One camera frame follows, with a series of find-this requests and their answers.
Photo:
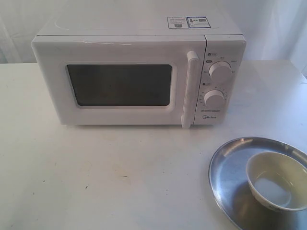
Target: table surface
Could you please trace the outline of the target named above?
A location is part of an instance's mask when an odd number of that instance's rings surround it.
[[[0,229],[236,229],[208,180],[243,136],[307,152],[307,80],[285,60],[243,61],[216,126],[64,126],[37,64],[0,65]]]

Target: sticker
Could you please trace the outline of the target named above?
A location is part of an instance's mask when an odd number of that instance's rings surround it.
[[[189,25],[186,17],[168,17],[169,29],[188,29]]]
[[[207,17],[187,17],[189,28],[211,28]]]

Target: white curtain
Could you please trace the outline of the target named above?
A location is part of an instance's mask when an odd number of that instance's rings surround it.
[[[64,0],[0,0],[0,63],[35,62],[31,41]],[[307,75],[307,0],[221,0],[247,39],[244,59],[289,59]]]

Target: white bowl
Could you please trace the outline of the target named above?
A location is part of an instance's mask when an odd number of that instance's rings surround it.
[[[246,165],[254,197],[274,211],[307,208],[307,169],[291,157],[277,152],[252,156]]]

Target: white microwave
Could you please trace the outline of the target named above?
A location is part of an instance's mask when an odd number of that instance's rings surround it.
[[[246,41],[215,0],[70,0],[32,42],[61,123],[222,122]]]

